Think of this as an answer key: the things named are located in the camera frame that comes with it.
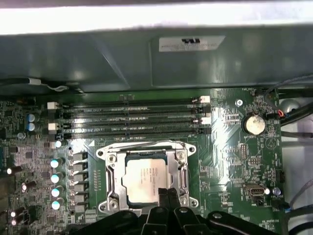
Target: wire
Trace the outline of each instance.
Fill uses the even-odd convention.
[[[295,226],[289,231],[289,235],[296,235],[299,232],[305,231],[307,229],[313,229],[313,222],[306,222]]]
[[[302,138],[302,139],[312,139],[313,133],[310,132],[288,132],[288,131],[282,131],[282,136],[285,137],[291,137],[291,138]]]
[[[276,88],[282,87],[288,83],[292,83],[292,82],[296,82],[296,81],[300,81],[300,80],[304,80],[304,79],[308,79],[308,78],[312,78],[313,74],[309,74],[309,75],[305,75],[305,76],[300,76],[300,77],[294,77],[294,78],[290,78],[287,79],[285,81],[279,82],[276,85],[268,88],[266,90],[266,92],[264,93],[264,101],[270,106],[272,107],[274,110],[279,111],[280,109],[271,102],[271,100],[269,99],[268,95],[270,92],[272,92],[273,90],[275,90]]]
[[[291,218],[302,216],[306,214],[312,214],[313,213],[313,204],[297,208],[295,210],[292,210],[289,213],[286,213],[283,218],[280,219],[281,222],[281,228],[282,228],[282,235],[288,235],[288,222]]]
[[[56,91],[56,92],[63,92],[63,91],[66,91],[66,90],[69,89],[69,87],[67,87],[67,86],[58,86],[58,87],[54,88],[54,87],[50,87],[47,84],[43,84],[43,85],[47,86],[50,90],[53,90],[53,91]]]
[[[313,113],[313,102],[287,113],[287,116],[280,121],[281,126],[288,125],[303,119]]]
[[[6,78],[0,80],[0,86],[18,85],[18,84],[29,84],[28,78]]]
[[[51,85],[47,83],[48,83],[47,81],[45,81],[45,83],[42,83],[41,79],[30,78],[30,77],[16,77],[16,78],[11,77],[11,78],[6,78],[6,79],[0,79],[0,86],[20,85],[20,84],[37,85],[37,86],[43,85],[43,86],[47,86],[50,90],[53,90],[56,92],[63,92],[69,89],[68,86],[59,85],[57,87],[52,87]]]
[[[299,192],[291,199],[289,205],[291,208],[293,208],[294,203],[296,202],[296,200],[310,187],[313,186],[313,179],[309,180],[306,182],[306,184],[304,186],[302,186],[302,188],[299,190]]]

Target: green circuit board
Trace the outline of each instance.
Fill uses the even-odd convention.
[[[280,124],[279,120],[266,117],[274,111],[264,102],[263,96],[256,93],[257,90],[229,88],[54,95],[35,97],[34,105],[25,106],[1,102],[4,120],[1,128],[6,129],[6,138],[1,140],[2,170],[12,164],[23,168],[15,175],[16,190],[10,196],[7,209],[11,211],[19,206],[36,206],[37,218],[27,225],[27,230],[25,225],[11,226],[9,218],[8,234],[26,231],[30,235],[54,235],[66,230],[69,225],[83,226],[106,217],[98,211],[99,203],[107,197],[106,164],[96,157],[96,150],[121,141],[159,140],[179,140],[197,147],[196,153],[188,158],[189,193],[199,202],[196,213],[206,216],[211,211],[224,211],[280,233],[279,216],[282,212],[272,206],[274,200],[284,198]],[[193,99],[203,96],[209,97],[209,102],[192,103]],[[271,93],[270,98],[278,103],[277,93]],[[171,100],[171,104],[163,104],[162,101],[166,100]],[[182,100],[191,103],[175,104]],[[107,126],[103,121],[105,115],[97,110],[104,102],[116,102],[116,107],[110,106],[111,109],[125,109],[126,105],[129,107],[132,102],[138,102],[137,115],[144,117],[145,107],[148,106],[145,101],[149,101],[149,104],[153,102],[157,115],[153,116],[153,122],[140,125],[153,129],[152,132],[136,129],[134,135],[122,135],[122,129],[111,122]],[[60,115],[58,109],[51,115],[47,111],[47,102],[58,103],[64,111]],[[205,114],[198,111],[186,114],[185,109],[190,106],[209,111]],[[27,114],[40,117],[36,131],[27,131]],[[251,115],[264,119],[264,131],[260,134],[252,135],[243,126],[244,120]],[[169,117],[175,118],[175,124]],[[201,117],[210,118],[210,123],[202,126],[187,123],[190,118]],[[49,123],[62,127],[62,134],[52,135],[47,130]],[[110,132],[102,136],[101,133],[108,128],[110,131],[114,129],[117,134]],[[25,133],[25,138],[18,139],[18,133]],[[51,146],[56,140],[51,136],[61,138],[62,146]],[[13,151],[13,147],[17,147],[18,151]],[[84,170],[88,173],[88,197],[84,211],[76,211],[71,161],[75,154],[82,152],[88,154],[88,167]],[[64,158],[66,163],[52,169],[50,162],[58,157]],[[51,190],[56,185],[50,177],[57,171],[65,172],[65,178],[57,185],[62,185],[66,190],[61,195],[64,205],[59,210],[53,210],[51,203],[55,198],[51,196]],[[21,192],[21,184],[32,180],[36,181],[36,186]],[[270,193],[253,197],[247,186],[254,185],[261,185]],[[280,189],[281,194],[274,195],[274,188]]]

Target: cpu socket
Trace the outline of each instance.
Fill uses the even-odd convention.
[[[196,208],[198,201],[189,197],[187,161],[196,151],[181,141],[114,143],[98,149],[96,156],[106,161],[107,183],[107,200],[99,211],[144,213],[157,205],[158,188],[175,188],[181,206]]]

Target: motherboard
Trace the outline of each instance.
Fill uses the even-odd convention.
[[[278,94],[270,94],[278,105]],[[259,88],[46,95],[0,102],[2,234],[68,234],[175,188],[280,233],[280,122]]]

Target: sticker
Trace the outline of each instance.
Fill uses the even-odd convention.
[[[123,186],[132,203],[158,201],[158,188],[167,188],[167,171],[164,159],[139,159],[127,162]]]
[[[216,50],[225,36],[186,36],[160,38],[159,52]]]

